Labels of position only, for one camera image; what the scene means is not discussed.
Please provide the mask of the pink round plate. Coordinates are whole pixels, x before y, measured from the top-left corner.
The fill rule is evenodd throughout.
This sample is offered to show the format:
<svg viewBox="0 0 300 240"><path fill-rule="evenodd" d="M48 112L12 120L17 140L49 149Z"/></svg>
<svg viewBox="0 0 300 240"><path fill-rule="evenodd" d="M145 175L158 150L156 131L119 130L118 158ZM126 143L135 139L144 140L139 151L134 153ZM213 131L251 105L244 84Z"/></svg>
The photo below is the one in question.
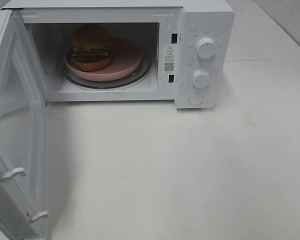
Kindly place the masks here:
<svg viewBox="0 0 300 240"><path fill-rule="evenodd" d="M142 59L142 50L134 42L113 39L113 45L107 55L75 56L69 50L64 58L67 68L75 76L92 82L119 80L138 68Z"/></svg>

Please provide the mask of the white warning label sticker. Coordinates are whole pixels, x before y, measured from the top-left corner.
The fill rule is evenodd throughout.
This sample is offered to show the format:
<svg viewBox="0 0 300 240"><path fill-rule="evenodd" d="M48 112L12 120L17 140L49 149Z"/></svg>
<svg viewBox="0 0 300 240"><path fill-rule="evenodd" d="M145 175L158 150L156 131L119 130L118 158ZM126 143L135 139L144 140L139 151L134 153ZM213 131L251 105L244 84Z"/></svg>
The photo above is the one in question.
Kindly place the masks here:
<svg viewBox="0 0 300 240"><path fill-rule="evenodd" d="M177 50L173 44L165 44L162 47L163 72L172 74L175 72L177 62Z"/></svg>

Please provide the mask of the upper white dial knob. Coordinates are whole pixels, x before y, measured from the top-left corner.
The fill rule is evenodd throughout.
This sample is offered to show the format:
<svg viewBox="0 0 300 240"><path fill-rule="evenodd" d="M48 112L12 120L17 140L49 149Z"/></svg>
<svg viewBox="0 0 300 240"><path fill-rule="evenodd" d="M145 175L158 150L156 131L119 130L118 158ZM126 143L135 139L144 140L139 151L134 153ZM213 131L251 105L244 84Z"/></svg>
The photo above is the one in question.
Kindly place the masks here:
<svg viewBox="0 0 300 240"><path fill-rule="evenodd" d="M211 36L204 36L195 43L197 56L200 59L209 59L216 53L217 42Z"/></svg>

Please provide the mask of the toy hamburger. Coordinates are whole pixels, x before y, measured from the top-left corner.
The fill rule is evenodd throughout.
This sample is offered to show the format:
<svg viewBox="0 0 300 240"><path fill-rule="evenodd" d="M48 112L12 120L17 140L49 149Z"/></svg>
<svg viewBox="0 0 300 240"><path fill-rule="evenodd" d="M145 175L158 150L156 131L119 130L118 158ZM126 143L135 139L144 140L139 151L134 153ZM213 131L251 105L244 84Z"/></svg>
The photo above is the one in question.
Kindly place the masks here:
<svg viewBox="0 0 300 240"><path fill-rule="evenodd" d="M69 63L83 72L94 72L107 68L112 61L113 45L110 34L96 24L84 24L70 36Z"/></svg>

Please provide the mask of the white microwave door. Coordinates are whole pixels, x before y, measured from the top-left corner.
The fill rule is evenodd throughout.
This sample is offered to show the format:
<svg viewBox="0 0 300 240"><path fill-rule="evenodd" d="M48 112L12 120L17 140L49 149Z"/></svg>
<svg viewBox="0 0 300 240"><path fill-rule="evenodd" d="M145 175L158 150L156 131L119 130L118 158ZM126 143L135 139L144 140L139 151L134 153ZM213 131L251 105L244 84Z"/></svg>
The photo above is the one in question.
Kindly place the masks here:
<svg viewBox="0 0 300 240"><path fill-rule="evenodd" d="M42 68L18 10L0 10L0 230L10 240L46 232L46 120Z"/></svg>

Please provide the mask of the round white door button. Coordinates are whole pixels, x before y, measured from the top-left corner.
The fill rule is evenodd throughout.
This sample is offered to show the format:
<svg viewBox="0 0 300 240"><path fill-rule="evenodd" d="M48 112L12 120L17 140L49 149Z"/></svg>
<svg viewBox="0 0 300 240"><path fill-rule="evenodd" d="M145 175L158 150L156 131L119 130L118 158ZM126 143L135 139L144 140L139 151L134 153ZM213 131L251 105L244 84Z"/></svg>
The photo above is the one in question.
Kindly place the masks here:
<svg viewBox="0 0 300 240"><path fill-rule="evenodd" d="M194 93L194 94L192 94L192 95L189 96L188 102L191 105L199 106L199 105L203 104L203 102L204 102L204 96L202 94L200 94L200 93Z"/></svg>

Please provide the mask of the glass microwave turntable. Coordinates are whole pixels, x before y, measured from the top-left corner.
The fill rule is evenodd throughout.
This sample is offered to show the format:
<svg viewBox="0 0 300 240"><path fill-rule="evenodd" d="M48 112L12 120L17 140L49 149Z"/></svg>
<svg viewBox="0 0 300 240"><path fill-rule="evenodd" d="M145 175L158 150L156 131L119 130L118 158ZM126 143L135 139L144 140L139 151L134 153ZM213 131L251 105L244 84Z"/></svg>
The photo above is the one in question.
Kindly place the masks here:
<svg viewBox="0 0 300 240"><path fill-rule="evenodd" d="M62 63L61 72L63 76L80 87L88 89L97 89L97 90L107 90L107 89L116 89L121 87L126 87L136 83L137 81L144 78L151 69L151 62L146 57L145 60L141 60L139 66L129 75L111 81L92 81L87 80L82 77L76 76L71 70L67 67L66 62Z"/></svg>

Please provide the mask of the lower white dial knob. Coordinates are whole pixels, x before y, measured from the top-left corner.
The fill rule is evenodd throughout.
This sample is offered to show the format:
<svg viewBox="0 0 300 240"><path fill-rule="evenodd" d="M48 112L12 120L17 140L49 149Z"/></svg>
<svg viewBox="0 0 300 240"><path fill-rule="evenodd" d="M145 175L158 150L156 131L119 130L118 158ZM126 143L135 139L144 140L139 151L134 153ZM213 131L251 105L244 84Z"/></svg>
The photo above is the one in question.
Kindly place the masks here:
<svg viewBox="0 0 300 240"><path fill-rule="evenodd" d="M203 89L210 84L210 75L207 71L197 70L192 74L192 84L197 89Z"/></svg>

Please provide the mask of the white dial knob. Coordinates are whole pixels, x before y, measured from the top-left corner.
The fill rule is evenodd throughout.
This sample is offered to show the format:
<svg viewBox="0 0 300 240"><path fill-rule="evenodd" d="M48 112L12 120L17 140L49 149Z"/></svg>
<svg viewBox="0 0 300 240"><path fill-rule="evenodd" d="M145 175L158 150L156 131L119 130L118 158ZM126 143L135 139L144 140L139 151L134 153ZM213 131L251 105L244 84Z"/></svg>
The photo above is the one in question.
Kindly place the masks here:
<svg viewBox="0 0 300 240"><path fill-rule="evenodd" d="M192 74L192 84L197 89L203 89L210 84L210 75L207 71L197 70Z"/></svg>
<svg viewBox="0 0 300 240"><path fill-rule="evenodd" d="M217 42L211 36L204 36L195 43L197 56L200 59L209 59L216 53Z"/></svg>

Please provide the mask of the white microwave oven body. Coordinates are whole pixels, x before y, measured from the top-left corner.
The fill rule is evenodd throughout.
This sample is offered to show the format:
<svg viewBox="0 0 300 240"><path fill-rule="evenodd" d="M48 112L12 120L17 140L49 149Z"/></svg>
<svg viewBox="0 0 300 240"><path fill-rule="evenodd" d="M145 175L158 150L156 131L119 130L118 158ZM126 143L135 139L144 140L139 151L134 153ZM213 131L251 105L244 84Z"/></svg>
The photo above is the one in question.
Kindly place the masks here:
<svg viewBox="0 0 300 240"><path fill-rule="evenodd" d="M211 108L215 104L235 14L224 0L11 0L1 10L20 11L35 45L42 69L38 86L47 102L172 100L178 109ZM62 73L71 49L72 32L85 24L103 27L112 39L134 42L141 60L151 62L149 73L125 87L91 89L76 85ZM216 41L215 55L201 59L197 40ZM163 72L163 45L177 51L174 73ZM195 88L192 75L203 70L210 83ZM200 93L203 104L189 97Z"/></svg>

